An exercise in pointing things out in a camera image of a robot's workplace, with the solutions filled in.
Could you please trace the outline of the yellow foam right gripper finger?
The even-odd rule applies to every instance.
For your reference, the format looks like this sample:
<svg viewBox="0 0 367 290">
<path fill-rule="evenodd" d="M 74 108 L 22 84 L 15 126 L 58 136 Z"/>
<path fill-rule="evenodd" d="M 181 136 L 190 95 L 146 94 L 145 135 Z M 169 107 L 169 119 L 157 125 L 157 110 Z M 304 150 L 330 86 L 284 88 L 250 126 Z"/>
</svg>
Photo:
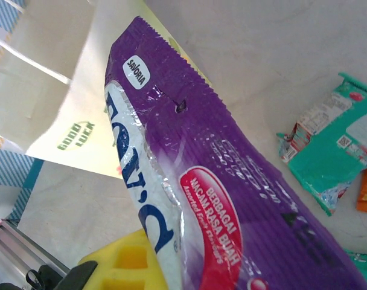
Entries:
<svg viewBox="0 0 367 290">
<path fill-rule="evenodd" d="M 56 289 L 167 289 L 144 230 L 128 234 L 79 261 Z"/>
</svg>

